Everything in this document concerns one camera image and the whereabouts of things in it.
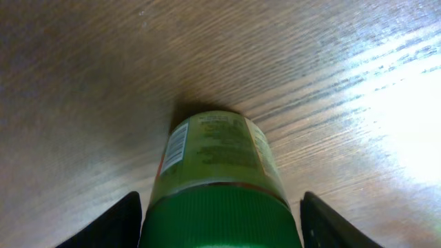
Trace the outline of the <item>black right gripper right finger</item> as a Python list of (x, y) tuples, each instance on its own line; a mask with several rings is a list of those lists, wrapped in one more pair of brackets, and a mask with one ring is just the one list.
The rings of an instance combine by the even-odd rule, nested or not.
[(305, 248), (382, 248), (313, 192), (300, 201)]

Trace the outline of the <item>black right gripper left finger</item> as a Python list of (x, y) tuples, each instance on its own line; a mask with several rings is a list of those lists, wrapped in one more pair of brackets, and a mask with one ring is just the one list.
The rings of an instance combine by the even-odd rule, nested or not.
[(137, 248), (142, 209), (138, 192), (130, 192), (57, 248)]

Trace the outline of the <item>green lidded jar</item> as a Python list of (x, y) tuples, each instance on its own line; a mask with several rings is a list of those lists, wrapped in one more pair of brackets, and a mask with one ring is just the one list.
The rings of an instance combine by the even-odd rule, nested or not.
[(252, 121), (210, 111), (176, 126), (139, 246), (301, 246), (271, 149)]

